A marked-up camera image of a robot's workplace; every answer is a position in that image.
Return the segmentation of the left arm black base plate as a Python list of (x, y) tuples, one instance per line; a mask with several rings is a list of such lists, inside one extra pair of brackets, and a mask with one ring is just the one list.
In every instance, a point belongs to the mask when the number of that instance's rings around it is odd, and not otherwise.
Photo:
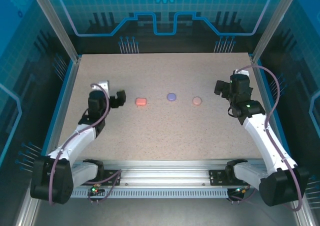
[(116, 180), (115, 186), (119, 186), (121, 182), (121, 175), (116, 176), (118, 170), (105, 170), (102, 179), (107, 179), (112, 176), (111, 179), (102, 183), (102, 186), (112, 186)]

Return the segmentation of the aluminium frame post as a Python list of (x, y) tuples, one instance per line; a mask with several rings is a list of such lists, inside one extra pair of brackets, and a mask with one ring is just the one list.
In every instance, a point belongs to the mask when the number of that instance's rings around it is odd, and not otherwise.
[(48, 22), (53, 28), (55, 34), (57, 35), (59, 41), (64, 47), (66, 53), (70, 57), (70, 59), (77, 63), (79, 60), (78, 53), (76, 52), (66, 30), (64, 29), (57, 13), (55, 12), (50, 0), (36, 0), (38, 5), (40, 6), (42, 12), (46, 16)]
[(279, 26), (280, 22), (284, 18), (288, 8), (290, 7), (293, 0), (280, 0), (277, 8), (273, 16), (271, 17), (264, 33), (262, 34), (252, 56), (251, 56), (251, 63), (257, 64), (258, 60), (260, 59), (262, 53), (266, 49), (268, 43), (270, 42), (272, 36), (274, 35), (277, 27)]

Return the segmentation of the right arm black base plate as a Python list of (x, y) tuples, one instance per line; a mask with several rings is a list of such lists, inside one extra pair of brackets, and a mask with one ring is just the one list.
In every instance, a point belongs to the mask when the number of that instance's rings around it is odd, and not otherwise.
[(248, 186), (249, 184), (239, 179), (229, 179), (225, 170), (209, 170), (211, 186)]

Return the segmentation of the aluminium mounting rail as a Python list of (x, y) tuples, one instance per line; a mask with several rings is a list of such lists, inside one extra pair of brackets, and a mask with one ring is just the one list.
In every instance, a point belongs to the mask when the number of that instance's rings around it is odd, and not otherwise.
[(250, 164), (246, 160), (107, 160), (103, 170), (118, 170), (120, 184), (133, 187), (198, 187), (210, 185), (209, 170), (225, 170), (229, 179), (239, 179), (260, 189), (299, 188), (298, 167), (284, 166), (267, 172), (262, 161)]

